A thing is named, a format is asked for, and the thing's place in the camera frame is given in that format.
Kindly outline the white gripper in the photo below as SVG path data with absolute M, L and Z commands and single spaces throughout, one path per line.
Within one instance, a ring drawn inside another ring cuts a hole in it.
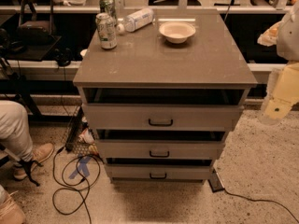
M 266 97 L 259 121 L 263 124 L 279 123 L 299 102 L 299 63 L 289 63 L 283 69 L 274 69 L 269 75 Z

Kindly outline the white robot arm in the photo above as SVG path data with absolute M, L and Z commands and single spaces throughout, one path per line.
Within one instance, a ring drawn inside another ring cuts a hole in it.
M 299 3 L 258 38 L 263 46 L 277 46 L 277 54 L 287 64 L 274 69 L 268 78 L 266 96 L 261 106 L 260 122 L 276 124 L 299 102 Z

